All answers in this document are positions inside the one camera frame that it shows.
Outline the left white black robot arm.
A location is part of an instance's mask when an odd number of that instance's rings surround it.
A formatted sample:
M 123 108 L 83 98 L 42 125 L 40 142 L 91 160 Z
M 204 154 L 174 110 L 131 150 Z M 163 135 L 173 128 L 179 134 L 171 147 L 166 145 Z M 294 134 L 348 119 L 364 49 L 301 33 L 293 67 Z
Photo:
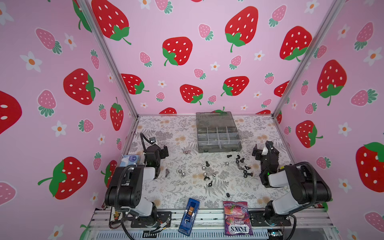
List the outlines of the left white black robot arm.
M 161 172 L 161 160 L 169 156 L 168 147 L 159 147 L 156 138 L 140 134 L 144 150 L 142 165 L 117 167 L 105 194 L 106 206 L 117 212 L 130 214 L 137 218 L 155 218 L 155 203 L 142 197 L 143 181 L 155 180 Z

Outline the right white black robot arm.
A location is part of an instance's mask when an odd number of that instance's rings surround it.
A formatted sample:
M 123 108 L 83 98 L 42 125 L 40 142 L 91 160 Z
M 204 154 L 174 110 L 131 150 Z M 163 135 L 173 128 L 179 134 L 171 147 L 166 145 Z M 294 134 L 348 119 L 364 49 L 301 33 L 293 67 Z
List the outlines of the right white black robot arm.
M 263 211 L 250 211 L 253 226 L 289 226 L 290 217 L 316 204 L 329 202 L 332 193 L 315 168 L 308 162 L 279 167 L 279 151 L 267 141 L 259 150 L 254 147 L 252 156 L 261 162 L 261 183 L 266 188 L 289 187 L 282 197 L 269 201 Z

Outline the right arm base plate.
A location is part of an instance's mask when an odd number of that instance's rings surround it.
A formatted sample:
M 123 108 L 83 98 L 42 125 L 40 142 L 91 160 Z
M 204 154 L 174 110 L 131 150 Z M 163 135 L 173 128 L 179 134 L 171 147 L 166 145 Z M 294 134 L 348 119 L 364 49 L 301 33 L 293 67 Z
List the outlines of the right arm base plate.
M 288 215 L 268 214 L 264 211 L 250 211 L 249 213 L 253 227 L 289 227 L 292 225 Z

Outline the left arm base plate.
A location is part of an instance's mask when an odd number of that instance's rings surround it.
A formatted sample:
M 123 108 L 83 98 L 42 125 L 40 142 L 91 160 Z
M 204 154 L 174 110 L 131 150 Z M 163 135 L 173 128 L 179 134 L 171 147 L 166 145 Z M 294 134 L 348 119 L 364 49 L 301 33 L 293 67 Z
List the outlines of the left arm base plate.
M 171 226 L 172 212 L 153 212 L 148 217 L 138 217 L 131 222 L 131 228 L 157 228 L 162 224 L 168 228 Z

